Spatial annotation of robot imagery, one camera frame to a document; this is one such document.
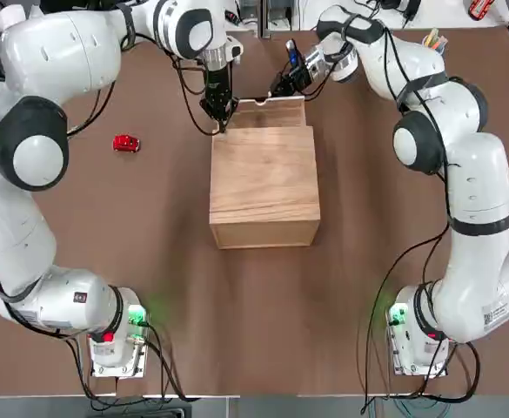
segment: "wooden box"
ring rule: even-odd
[[[309,246],[320,208],[304,98],[241,101],[211,147],[210,226],[219,248]]]

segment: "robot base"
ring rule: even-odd
[[[404,287],[399,292],[396,303],[385,315],[387,325],[388,346],[395,374],[408,376],[427,375],[430,378],[447,375],[444,367],[448,354],[449,340],[441,343],[424,334],[414,318],[412,300],[416,287]],[[432,369],[430,364],[440,344],[434,359]]]
[[[137,295],[126,287],[118,288],[123,297],[123,318],[118,330],[113,335],[111,343],[96,343],[90,340],[90,357],[92,361],[92,375],[94,377],[118,377],[121,379],[140,378],[145,375],[146,353],[144,344],[146,329],[132,324],[132,313],[143,310]],[[102,361],[109,353],[124,353],[123,358],[129,360],[123,364],[107,366]]]

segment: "brown table surface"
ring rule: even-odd
[[[488,98],[487,131],[509,158],[509,35],[504,28],[445,30],[446,67],[477,84]],[[243,34],[235,70],[240,97],[264,96],[286,60],[289,33],[271,41]],[[424,32],[404,32],[419,41]],[[295,33],[306,51],[315,36]],[[361,394],[358,324],[366,326],[378,284],[408,246],[445,224],[442,185],[395,158],[392,102],[378,98],[359,69],[348,84],[329,83],[306,105],[314,127],[322,222],[307,248],[219,251],[208,226],[211,140],[195,130],[168,59],[152,45],[126,54],[104,115],[70,142],[70,167],[36,199],[57,237],[59,266],[85,267],[132,287],[171,335],[177,370],[188,394]],[[83,120],[93,97],[67,106]],[[199,122],[196,98],[191,98]],[[138,154],[115,153],[111,140],[131,133]],[[445,269],[449,239],[429,269]],[[394,272],[389,298],[417,283],[427,250]],[[383,328],[376,340],[385,365]],[[364,364],[364,332],[359,359]],[[481,394],[509,394],[509,323],[477,341]],[[472,362],[468,363],[472,374]],[[373,359],[371,391],[385,392]],[[462,393],[457,362],[431,390]],[[394,379],[406,392],[419,380]],[[159,367],[147,378],[119,382],[119,393],[158,394]],[[68,348],[0,319],[0,395],[81,394]]]

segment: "red toy car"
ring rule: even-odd
[[[137,152],[140,149],[140,139],[131,137],[130,135],[117,135],[113,139],[113,150]]]

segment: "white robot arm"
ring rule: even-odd
[[[449,78],[436,51],[398,39],[382,23],[338,6],[322,14],[317,33],[321,43],[334,42],[336,48],[352,44],[373,90],[403,111],[393,132],[398,160],[448,181],[452,250],[445,276],[403,288],[388,314],[396,374],[428,374],[432,361],[438,371],[449,340],[477,340],[509,320],[504,146],[481,132],[487,105],[480,90]]]
[[[202,0],[151,0],[106,12],[46,16],[34,8],[28,20],[22,6],[0,10],[5,73],[0,79],[0,314],[50,331],[87,332],[96,375],[140,375],[145,348],[139,325],[146,313],[130,289],[53,264],[56,241],[30,192],[56,185],[67,169],[67,119],[60,106],[111,84],[122,45],[141,41],[137,33],[181,58],[199,59],[208,72],[212,55],[224,68],[242,53],[242,45],[228,40],[223,16],[218,1]],[[205,101],[217,110],[210,91]]]

